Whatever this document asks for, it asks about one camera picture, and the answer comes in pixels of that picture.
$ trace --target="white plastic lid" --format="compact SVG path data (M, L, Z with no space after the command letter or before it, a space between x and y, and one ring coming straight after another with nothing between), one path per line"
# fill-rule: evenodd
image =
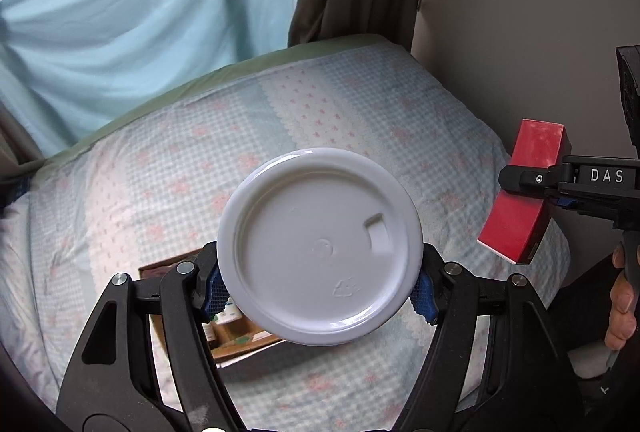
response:
M299 150L251 173L225 206L218 264L231 298L274 335L341 344L380 327L422 263L414 203L354 152Z

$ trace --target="rectangular indentation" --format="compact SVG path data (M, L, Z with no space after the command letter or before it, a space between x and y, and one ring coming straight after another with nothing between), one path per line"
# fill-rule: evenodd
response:
M369 234L372 253L375 255L385 255L391 251L389 233L386 230L385 219L382 213L377 213L373 217L369 217L365 221L364 227Z

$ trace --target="bed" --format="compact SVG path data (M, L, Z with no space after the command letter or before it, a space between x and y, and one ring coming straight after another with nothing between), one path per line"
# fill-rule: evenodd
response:
M476 243L508 161L497 135L404 49L358 35L281 50L188 82L51 158L1 221L0 340L55 408L66 364L116 272L216 239L222 210L254 168L304 147L340 147L391 172L415 203L425 242L475 275L524 273L546 306L569 264L554 222L529 267ZM343 346L281 344L222 369L247 428L390 428L434 328L410 302ZM480 382L479 317L462 398ZM154 336L164 402L179 408Z

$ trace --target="blue curtain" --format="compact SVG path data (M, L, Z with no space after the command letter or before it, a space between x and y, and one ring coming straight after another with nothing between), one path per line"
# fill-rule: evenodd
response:
M296 0L0 0L0 101L46 156L162 92L282 49Z

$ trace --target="blue gripper pad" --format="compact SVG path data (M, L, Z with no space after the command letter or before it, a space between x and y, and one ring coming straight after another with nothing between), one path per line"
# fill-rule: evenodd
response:
M213 316L220 313L225 308L229 293L225 284L222 282L220 270L215 268L209 278L209 289L207 292L207 301L205 310L209 316L209 320L213 320ZM427 323L434 323L438 316L435 300L433 298L433 283L431 278L424 272L420 272L414 290L409 295L414 310L420 316L424 317Z

